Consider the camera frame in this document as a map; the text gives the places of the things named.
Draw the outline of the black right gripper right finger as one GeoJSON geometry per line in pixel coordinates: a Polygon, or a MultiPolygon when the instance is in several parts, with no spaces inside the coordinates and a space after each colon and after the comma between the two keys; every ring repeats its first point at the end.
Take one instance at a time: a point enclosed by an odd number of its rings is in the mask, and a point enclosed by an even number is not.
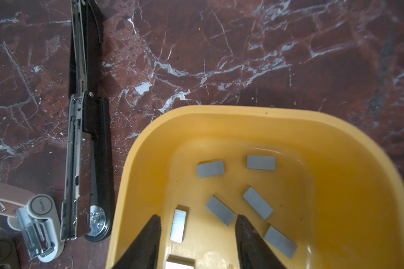
{"type": "Polygon", "coordinates": [[[285,269],[244,215],[238,215],[235,235],[241,269],[285,269]]]}

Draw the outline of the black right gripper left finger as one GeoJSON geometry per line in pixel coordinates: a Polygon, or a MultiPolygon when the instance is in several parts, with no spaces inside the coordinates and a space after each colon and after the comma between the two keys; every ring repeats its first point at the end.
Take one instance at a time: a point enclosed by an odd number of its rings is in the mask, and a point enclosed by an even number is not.
{"type": "Polygon", "coordinates": [[[156,269],[161,233],[160,216],[153,215],[113,269],[156,269]]]}

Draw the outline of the black metal stapler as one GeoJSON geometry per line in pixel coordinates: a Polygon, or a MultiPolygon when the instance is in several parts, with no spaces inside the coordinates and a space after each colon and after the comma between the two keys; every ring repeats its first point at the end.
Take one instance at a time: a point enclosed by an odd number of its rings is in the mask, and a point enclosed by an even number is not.
{"type": "Polygon", "coordinates": [[[61,240],[100,242],[111,234],[113,188],[110,110],[99,96],[103,15],[95,1],[71,1],[68,140],[61,240]]]}

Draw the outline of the beige mini stapler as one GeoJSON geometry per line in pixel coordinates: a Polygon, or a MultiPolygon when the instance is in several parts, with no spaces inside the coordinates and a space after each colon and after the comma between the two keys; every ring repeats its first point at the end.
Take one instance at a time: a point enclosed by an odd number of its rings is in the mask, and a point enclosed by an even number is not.
{"type": "Polygon", "coordinates": [[[11,239],[0,239],[0,269],[20,269],[17,250],[11,239]]]}

